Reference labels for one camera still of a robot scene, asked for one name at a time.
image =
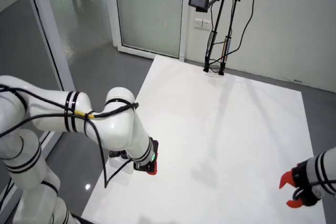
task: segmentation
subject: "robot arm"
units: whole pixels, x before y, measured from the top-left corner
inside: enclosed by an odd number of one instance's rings
[[[0,76],[0,83],[2,88],[8,86],[28,90],[42,98],[62,104],[66,108],[71,108],[82,115],[92,111],[89,97],[82,92],[45,90],[11,76]],[[107,113],[127,104],[134,104],[134,101],[134,96],[129,90],[113,88],[107,94],[104,110],[101,113],[92,112],[91,116]],[[25,92],[1,92],[0,134],[21,122],[28,110],[30,116],[60,113],[72,114],[67,109],[42,101]],[[146,167],[147,164],[151,164],[151,167],[153,167],[153,162],[156,161],[155,146],[153,140],[149,138],[144,130],[135,109],[127,109],[116,115],[104,118],[91,118],[91,121],[99,133],[101,144],[104,148],[113,151],[125,150],[127,155],[134,161],[134,168],[153,172],[152,170],[144,169],[143,166]],[[83,132],[96,143],[98,142],[93,126],[83,120],[83,117],[43,117],[33,120],[33,124],[42,131]],[[0,141],[2,142],[0,143],[0,157],[14,156],[20,149],[20,140],[15,143],[10,134],[1,138],[4,140],[6,137],[11,138],[9,140],[11,148],[8,148],[8,145],[1,146],[1,144],[5,144],[5,141]]]
[[[299,163],[283,174],[280,189],[288,183],[296,187],[291,208],[313,206],[326,194],[336,195],[336,147]]]
[[[60,181],[41,155],[37,136],[19,126],[33,119],[42,131],[83,132],[102,147],[134,161],[134,169],[156,173],[157,141],[136,114],[133,94],[111,89],[104,110],[93,112],[82,92],[44,90],[23,80],[0,76],[0,159],[13,182],[24,190],[14,223],[79,223],[58,197]],[[29,111],[29,119],[24,119]],[[106,169],[102,157],[105,187]]]

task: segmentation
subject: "wall outlet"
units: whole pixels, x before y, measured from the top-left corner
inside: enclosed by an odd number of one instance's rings
[[[211,21],[210,20],[203,20],[202,28],[210,30],[211,29]]]
[[[196,18],[194,22],[194,27],[196,28],[202,28],[203,20],[200,18]]]

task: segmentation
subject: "white door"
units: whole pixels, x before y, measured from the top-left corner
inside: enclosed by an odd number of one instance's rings
[[[44,89],[75,90],[49,0],[0,0],[0,35],[0,75],[16,76]],[[22,128],[39,137],[44,157],[61,137],[60,132],[42,132],[32,124]],[[0,161],[0,201],[8,182],[8,171]],[[5,223],[22,194],[13,182],[8,189],[0,223]]]
[[[109,0],[109,11],[119,51],[184,61],[188,0]]]

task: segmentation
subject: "yellow tape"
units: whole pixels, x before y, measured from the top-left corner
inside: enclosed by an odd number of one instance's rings
[[[81,115],[81,116],[85,116],[85,113],[81,112],[81,111],[78,111],[78,110],[75,110],[75,115]],[[90,114],[88,116],[89,119],[94,119],[94,115]]]

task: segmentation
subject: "cable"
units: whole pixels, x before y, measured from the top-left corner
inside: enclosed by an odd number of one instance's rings
[[[210,7],[210,12],[211,12],[211,25],[212,25],[212,29],[211,29],[211,31],[214,30],[214,19],[213,19],[213,17],[212,17],[212,7],[213,7],[213,5]]]
[[[298,187],[294,193],[293,193],[293,200],[298,200],[300,198],[300,195],[303,193],[304,189],[310,189],[312,186],[316,186],[316,185],[325,185],[325,184],[336,184],[336,179],[334,180],[328,180],[328,181],[321,181],[321,182],[313,182],[313,183],[309,183],[307,185],[304,186],[300,186]]]
[[[254,13],[254,2],[255,2],[255,0],[252,1],[252,12],[251,12],[251,16],[250,16],[248,22],[246,23],[246,26],[245,26],[245,28],[244,28],[244,30],[243,30],[242,35],[241,35],[239,46],[238,46],[237,49],[235,49],[235,50],[229,52],[229,53],[227,54],[227,56],[230,55],[230,54],[233,54],[234,52],[236,52],[236,51],[238,51],[238,50],[240,49],[241,44],[242,44],[242,42],[243,42],[243,37],[244,37],[245,31],[246,31],[246,28],[247,28],[248,24],[250,23],[250,21],[252,20],[252,17],[253,17],[253,13]],[[214,64],[214,63],[216,63],[216,62],[219,62],[221,59],[222,59],[222,57],[218,58],[217,60],[215,60],[215,59],[210,59],[210,60],[214,60],[214,62],[212,62],[212,63],[210,63],[210,64]]]
[[[0,88],[3,88],[2,90],[0,90],[0,92],[12,92],[12,91],[19,91],[19,92],[23,92],[23,93],[27,93],[29,95],[31,95],[32,97],[35,97],[41,101],[44,101],[46,103],[50,103],[54,106],[57,106],[61,109],[64,109],[64,110],[68,110],[68,111],[71,111],[73,114],[76,114],[76,115],[80,115],[80,116],[85,116],[85,113],[84,112],[81,112],[81,111],[77,111],[77,110],[74,110],[70,107],[67,107],[67,106],[64,106],[62,104],[59,104],[57,102],[54,102],[52,100],[49,100],[49,99],[46,99],[46,98],[43,98],[43,97],[40,97],[39,95],[35,94],[35,93],[32,93],[31,91],[29,90],[26,90],[26,89],[22,89],[22,88],[11,88],[9,86],[6,86],[6,85],[3,85],[3,84],[0,84]],[[128,110],[128,109],[133,109],[133,108],[137,108],[139,106],[138,103],[133,103],[133,104],[130,104],[130,105],[125,105],[125,106],[121,106],[119,108],[117,108],[116,110],[113,110],[113,111],[110,111],[110,112],[105,112],[105,113],[100,113],[100,114],[91,114],[91,115],[88,115],[88,118],[90,119],[94,119],[94,118],[107,118],[109,116],[112,116],[112,115],[116,115],[116,114],[119,114],[125,110]]]
[[[7,92],[7,91],[21,91],[21,92],[25,92],[33,97],[36,97],[44,102],[47,102],[47,103],[50,103],[50,104],[53,104],[55,106],[58,106],[60,108],[64,108],[65,110],[69,110],[69,111],[72,111],[73,113],[76,113],[77,111],[73,110],[73,109],[70,109],[69,107],[66,107],[64,105],[61,105],[57,102],[54,102],[54,101],[51,101],[51,100],[48,100],[48,99],[45,99],[45,98],[42,98],[28,90],[25,90],[25,89],[21,89],[21,88],[9,88],[8,86],[6,85],[3,85],[3,84],[0,84],[0,87],[3,88],[3,90],[0,90],[0,92]],[[116,115],[118,113],[121,113],[125,110],[128,110],[129,108],[137,108],[139,106],[138,103],[133,103],[133,104],[129,104],[129,105],[125,105],[125,106],[122,106],[122,107],[119,107],[115,110],[112,110],[110,112],[106,112],[106,113],[100,113],[100,114],[96,114],[94,116],[94,118],[105,118],[105,117],[108,117],[108,116],[112,116],[112,115]],[[22,120],[21,122],[19,122],[18,124],[14,125],[13,127],[11,127],[10,129],[0,133],[0,138],[9,134],[10,132],[16,130],[17,128],[21,127],[22,125],[32,121],[32,120],[35,120],[35,119],[39,119],[39,118],[56,118],[56,117],[60,117],[60,118],[78,118],[78,119],[82,119],[84,120],[84,122],[88,122],[89,124],[91,124],[93,130],[94,130],[94,133],[96,135],[96,138],[97,138],[97,141],[98,141],[98,146],[99,146],[99,152],[100,152],[100,157],[101,157],[101,161],[102,161],[102,166],[103,166],[103,175],[104,175],[104,187],[106,188],[107,185],[108,185],[108,182],[110,181],[111,178],[109,178],[109,180],[107,180],[107,173],[106,173],[106,168],[105,168],[105,157],[104,157],[104,153],[103,153],[103,147],[102,147],[102,143],[101,143],[101,138],[100,138],[100,135],[99,135],[99,132],[97,130],[97,127],[95,126],[95,124],[93,123],[93,121],[91,120],[91,115],[90,114],[84,114],[83,112],[80,112],[81,114],[64,114],[64,113],[47,113],[47,114],[41,114],[41,115],[34,115],[34,116],[31,116],[29,118],[26,118],[24,120]]]
[[[120,171],[121,171],[127,164],[129,164],[131,161],[132,161],[132,160],[129,159],[129,160],[127,160],[125,163],[123,163],[122,166],[120,166],[120,167],[118,168],[118,170],[116,170],[116,171],[111,175],[111,177],[109,177],[109,179],[107,180],[107,184],[110,182],[110,180],[111,180],[116,174],[118,174],[118,172],[120,172]]]
[[[254,2],[255,2],[255,0],[252,1],[252,12],[251,12],[251,16],[250,16],[250,19],[249,19],[248,22],[246,23],[246,26],[245,26],[245,28],[244,28],[244,30],[243,30],[243,33],[242,33],[242,35],[241,35],[240,43],[239,43],[238,48],[235,49],[235,50],[233,50],[233,51],[231,51],[231,52],[229,52],[227,55],[233,54],[234,52],[236,52],[236,51],[238,51],[238,50],[240,49],[240,46],[241,46],[241,44],[242,44],[242,42],[243,42],[243,37],[244,37],[244,33],[245,33],[245,31],[246,31],[246,28],[247,28],[248,24],[250,23],[250,21],[252,20],[252,17],[253,17],[253,12],[254,12]]]
[[[14,184],[12,184],[12,185],[10,186],[11,182],[12,182],[12,178],[9,179],[9,181],[8,181],[8,183],[7,183],[7,186],[6,186],[6,189],[5,189],[5,192],[4,192],[4,196],[2,197],[2,199],[1,199],[1,201],[0,201],[0,211],[1,211],[1,209],[2,209],[2,205],[3,205],[3,203],[4,203],[5,199],[6,199],[6,197],[8,196],[8,194],[9,194],[10,190],[12,189],[12,187],[14,186]]]

